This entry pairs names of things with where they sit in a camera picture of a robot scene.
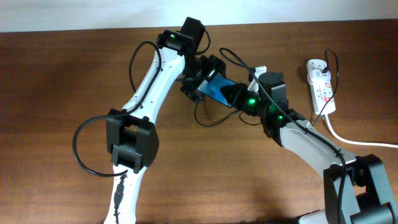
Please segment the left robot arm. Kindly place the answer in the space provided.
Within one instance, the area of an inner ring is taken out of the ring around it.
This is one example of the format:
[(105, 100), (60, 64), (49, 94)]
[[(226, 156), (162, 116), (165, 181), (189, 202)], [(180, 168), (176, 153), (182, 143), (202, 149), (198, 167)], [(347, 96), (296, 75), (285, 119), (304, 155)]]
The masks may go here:
[(186, 18), (179, 31), (158, 35), (155, 55), (142, 83), (122, 110), (111, 109), (106, 120), (107, 150), (113, 163), (113, 191), (105, 223), (135, 223), (141, 181), (159, 149), (156, 119), (172, 85), (180, 77), (181, 91), (191, 100), (204, 80), (224, 69), (214, 56), (198, 51), (205, 26)]

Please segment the blue Samsung Galaxy smartphone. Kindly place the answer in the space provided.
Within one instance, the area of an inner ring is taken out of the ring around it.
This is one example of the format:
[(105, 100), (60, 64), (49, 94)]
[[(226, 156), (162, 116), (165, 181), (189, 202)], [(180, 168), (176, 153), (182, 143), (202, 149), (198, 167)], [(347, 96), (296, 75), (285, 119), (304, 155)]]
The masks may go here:
[(232, 106), (227, 102), (224, 95), (221, 93), (220, 89), (221, 87), (235, 84), (236, 82), (225, 78), (220, 74), (216, 74), (215, 77), (209, 82), (207, 80), (203, 80), (199, 84), (197, 90), (216, 100), (217, 102), (227, 106), (228, 108), (232, 108)]

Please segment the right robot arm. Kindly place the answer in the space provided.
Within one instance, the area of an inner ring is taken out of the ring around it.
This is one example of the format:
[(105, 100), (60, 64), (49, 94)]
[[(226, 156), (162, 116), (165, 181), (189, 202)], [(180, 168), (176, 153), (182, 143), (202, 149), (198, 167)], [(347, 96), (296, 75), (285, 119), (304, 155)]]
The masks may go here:
[(232, 107), (259, 117), (267, 137), (323, 178), (325, 208), (297, 217), (296, 223), (397, 223), (397, 203), (380, 158), (344, 150), (289, 108), (281, 73), (266, 72), (253, 82), (258, 90), (236, 83), (220, 92)]

